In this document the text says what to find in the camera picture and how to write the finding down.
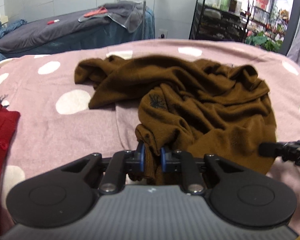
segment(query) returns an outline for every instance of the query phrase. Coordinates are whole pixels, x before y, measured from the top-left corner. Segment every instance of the metal screw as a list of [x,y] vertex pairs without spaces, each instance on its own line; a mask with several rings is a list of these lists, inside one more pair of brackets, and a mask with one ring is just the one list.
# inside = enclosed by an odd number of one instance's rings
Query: metal screw
[[105,184],[102,184],[100,189],[104,192],[112,192],[114,191],[116,188],[116,186],[112,183],[105,183]]
[[203,191],[203,186],[200,184],[191,184],[188,187],[188,191],[192,193],[200,193],[201,191]]

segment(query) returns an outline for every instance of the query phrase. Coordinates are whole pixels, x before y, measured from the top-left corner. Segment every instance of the brown sweater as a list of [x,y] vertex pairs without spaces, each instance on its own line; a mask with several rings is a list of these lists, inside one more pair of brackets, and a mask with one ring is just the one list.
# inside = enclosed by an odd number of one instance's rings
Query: brown sweater
[[274,161],[258,156],[261,142],[276,141],[276,122],[269,88],[250,65],[110,56],[78,64],[75,83],[89,79],[95,88],[90,109],[142,98],[136,136],[146,145],[145,177],[157,184],[167,182],[159,168],[164,145],[194,157],[217,154],[263,174]]

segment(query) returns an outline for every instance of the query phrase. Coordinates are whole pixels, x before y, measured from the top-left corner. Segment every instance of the black shelf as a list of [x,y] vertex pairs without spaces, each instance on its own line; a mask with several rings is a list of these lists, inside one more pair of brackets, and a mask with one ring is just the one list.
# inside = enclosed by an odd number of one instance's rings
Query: black shelf
[[[204,15],[206,9],[219,12],[221,19]],[[249,18],[207,6],[205,5],[205,0],[202,3],[197,0],[189,39],[243,42],[247,35]]]

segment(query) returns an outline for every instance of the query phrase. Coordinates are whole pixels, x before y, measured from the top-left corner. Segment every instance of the pink bedsheet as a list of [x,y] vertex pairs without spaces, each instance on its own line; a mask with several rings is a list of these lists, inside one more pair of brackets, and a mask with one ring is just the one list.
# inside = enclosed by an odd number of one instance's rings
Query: pink bedsheet
[[[5,199],[18,182],[92,152],[104,157],[137,146],[137,101],[88,110],[93,88],[74,84],[76,64],[115,53],[124,58],[164,54],[187,60],[207,58],[228,65],[251,64],[270,87],[278,141],[300,139],[300,67],[286,57],[232,42],[148,40],[102,49],[23,56],[0,63],[0,96],[21,118],[2,178],[2,230],[12,225]],[[298,197],[290,226],[300,233],[300,168],[277,160],[269,176]]]

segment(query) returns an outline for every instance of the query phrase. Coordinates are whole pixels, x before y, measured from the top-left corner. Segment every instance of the green bottle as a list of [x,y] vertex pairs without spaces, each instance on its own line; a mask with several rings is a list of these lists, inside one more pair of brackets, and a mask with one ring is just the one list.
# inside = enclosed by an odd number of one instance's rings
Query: green bottle
[[230,0],[221,0],[220,10],[229,11]]

